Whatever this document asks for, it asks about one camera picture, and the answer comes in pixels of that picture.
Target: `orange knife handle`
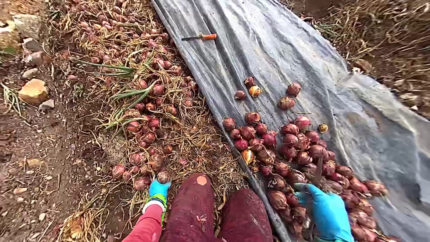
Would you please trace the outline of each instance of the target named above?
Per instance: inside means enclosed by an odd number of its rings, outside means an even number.
[[[216,34],[203,35],[203,39],[204,40],[215,40],[216,39]]]

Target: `red sleeve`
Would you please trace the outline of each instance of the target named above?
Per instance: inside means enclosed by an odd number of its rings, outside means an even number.
[[[161,235],[161,214],[158,205],[149,206],[123,242],[158,242]]]

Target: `orange patch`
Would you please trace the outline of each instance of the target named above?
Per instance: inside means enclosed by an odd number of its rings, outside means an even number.
[[[199,176],[197,178],[197,183],[204,186],[206,183],[208,183],[208,180],[206,179],[205,176]]]

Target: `white cuff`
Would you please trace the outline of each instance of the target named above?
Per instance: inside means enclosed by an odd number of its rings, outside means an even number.
[[[154,204],[155,204],[155,205],[160,206],[163,212],[165,212],[165,211],[166,211],[166,208],[164,207],[164,205],[163,205],[163,203],[162,203],[162,202],[157,201],[157,200],[151,200],[151,201],[147,202],[147,203],[145,204],[145,206],[143,206],[142,214],[144,214],[144,213],[145,213],[146,209],[147,209],[149,206],[154,205]]]

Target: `dry grass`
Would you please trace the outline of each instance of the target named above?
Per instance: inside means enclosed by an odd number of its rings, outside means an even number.
[[[331,8],[313,26],[343,57],[430,117],[430,3],[362,0]]]
[[[55,54],[54,60],[63,63],[59,68],[64,76],[76,73],[88,76],[87,81],[93,86],[90,91],[92,95],[86,95],[86,101],[103,103],[100,112],[93,114],[94,120],[100,123],[98,130],[103,132],[101,128],[108,127],[112,138],[115,135],[124,135],[124,139],[117,141],[117,146],[121,147],[124,153],[120,163],[127,168],[132,167],[128,161],[128,156],[132,153],[143,152],[147,157],[144,164],[149,159],[147,149],[139,147],[134,135],[124,130],[127,122],[136,118],[127,115],[135,111],[133,108],[136,103],[155,100],[155,97],[147,95],[148,92],[140,90],[137,83],[139,80],[146,80],[149,85],[156,82],[162,84],[166,90],[164,95],[158,97],[162,97],[163,104],[152,112],[152,115],[161,120],[161,128],[155,132],[157,141],[151,147],[160,154],[164,145],[174,147],[173,153],[165,155],[163,164],[163,168],[172,175],[169,203],[185,178],[192,173],[206,173],[212,179],[215,192],[214,213],[215,218],[219,218],[220,209],[228,193],[246,187],[243,180],[245,174],[240,170],[228,145],[222,141],[222,134],[214,125],[204,97],[198,91],[193,97],[189,97],[187,92],[192,90],[192,87],[180,87],[181,83],[189,80],[190,77],[186,77],[189,71],[175,46],[163,42],[161,34],[166,31],[156,17],[155,10],[148,3],[126,1],[122,5],[122,13],[128,18],[135,18],[135,23],[119,22],[111,30],[83,29],[82,22],[89,23],[90,26],[100,24],[97,19],[100,15],[108,19],[118,19],[117,14],[112,11],[112,3],[113,1],[104,2],[100,7],[97,1],[87,1],[73,3],[68,6],[67,11],[51,9],[49,31],[61,32],[64,39],[71,36],[68,40],[70,48]],[[157,33],[150,34],[152,29]],[[150,39],[165,49],[149,47]],[[110,57],[103,64],[116,68],[95,67],[78,61],[89,61],[91,57],[98,56],[100,50]],[[163,68],[155,69],[153,60],[156,57],[162,57],[173,65],[180,66],[180,74]],[[192,107],[184,105],[186,100],[191,101]],[[166,112],[169,105],[177,108],[177,116]],[[58,241],[100,241],[102,225],[112,209],[123,210],[129,217],[128,227],[134,226],[132,221],[141,214],[140,210],[148,198],[147,190],[135,191],[132,183],[114,180],[109,168],[105,171],[109,175],[95,182],[95,186],[100,189],[98,195],[89,199],[81,210],[65,221]],[[138,179],[138,175],[132,178],[133,181],[135,179]],[[123,199],[115,208],[106,202],[109,194],[121,194],[124,189],[133,193],[131,198]]]

